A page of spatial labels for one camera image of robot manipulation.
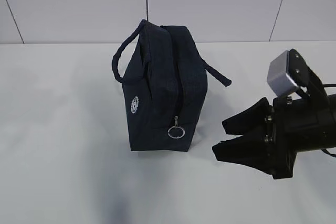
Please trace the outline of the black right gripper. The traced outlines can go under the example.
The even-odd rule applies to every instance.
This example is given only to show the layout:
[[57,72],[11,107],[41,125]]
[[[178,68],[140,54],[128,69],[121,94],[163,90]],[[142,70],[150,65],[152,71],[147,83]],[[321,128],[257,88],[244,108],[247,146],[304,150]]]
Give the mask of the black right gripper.
[[335,95],[325,108],[303,99],[267,98],[222,122],[229,135],[241,135],[212,147],[220,162],[257,169],[273,179],[291,178],[297,153],[335,147]]

